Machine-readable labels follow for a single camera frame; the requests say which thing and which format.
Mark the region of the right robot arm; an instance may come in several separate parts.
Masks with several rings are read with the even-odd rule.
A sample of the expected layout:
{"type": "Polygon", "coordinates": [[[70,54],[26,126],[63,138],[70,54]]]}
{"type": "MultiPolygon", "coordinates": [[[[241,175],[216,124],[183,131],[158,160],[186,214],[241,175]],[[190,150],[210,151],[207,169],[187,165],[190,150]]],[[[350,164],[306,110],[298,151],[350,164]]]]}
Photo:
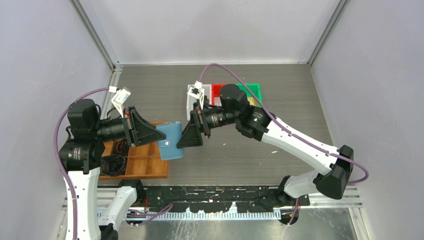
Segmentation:
{"type": "Polygon", "coordinates": [[[309,173],[283,178],[277,192],[281,204],[288,206],[315,193],[335,200],[343,197],[353,171],[353,164],[345,160],[353,156],[352,148],[330,146],[289,127],[274,114],[251,105],[235,84],[220,88],[220,106],[209,104],[200,82],[187,88],[187,96],[195,102],[177,148],[200,147],[202,137],[210,137],[212,129],[234,124],[243,136],[276,146],[313,167],[309,173]]]}

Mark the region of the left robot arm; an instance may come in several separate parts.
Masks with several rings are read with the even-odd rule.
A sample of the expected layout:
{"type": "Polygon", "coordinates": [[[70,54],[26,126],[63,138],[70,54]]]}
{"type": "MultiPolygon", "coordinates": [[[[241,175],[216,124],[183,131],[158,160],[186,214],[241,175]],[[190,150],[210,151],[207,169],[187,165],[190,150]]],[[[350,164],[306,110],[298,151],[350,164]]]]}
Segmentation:
{"type": "Polygon", "coordinates": [[[119,227],[129,208],[141,206],[146,192],[141,180],[121,180],[112,202],[98,217],[97,190],[104,142],[127,140],[131,146],[144,146],[166,135],[143,119],[131,106],[123,117],[101,119],[101,109],[92,99],[73,102],[66,112],[68,139],[58,152],[67,187],[68,240],[117,240],[119,227]]]}

